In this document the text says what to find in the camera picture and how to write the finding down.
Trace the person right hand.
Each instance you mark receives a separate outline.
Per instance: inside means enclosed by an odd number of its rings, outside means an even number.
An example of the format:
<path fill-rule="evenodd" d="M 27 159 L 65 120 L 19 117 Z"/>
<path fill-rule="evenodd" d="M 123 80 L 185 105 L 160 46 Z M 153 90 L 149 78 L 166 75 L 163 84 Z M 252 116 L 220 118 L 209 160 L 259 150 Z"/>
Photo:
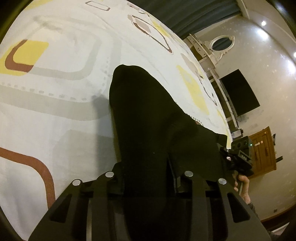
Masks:
<path fill-rule="evenodd" d="M 250 180 L 245 175 L 233 174 L 232 176 L 235 180 L 234 190 L 238 192 L 239 196 L 245 201 L 247 205 L 250 204 L 251 203 L 251 199 L 249 196 Z"/>

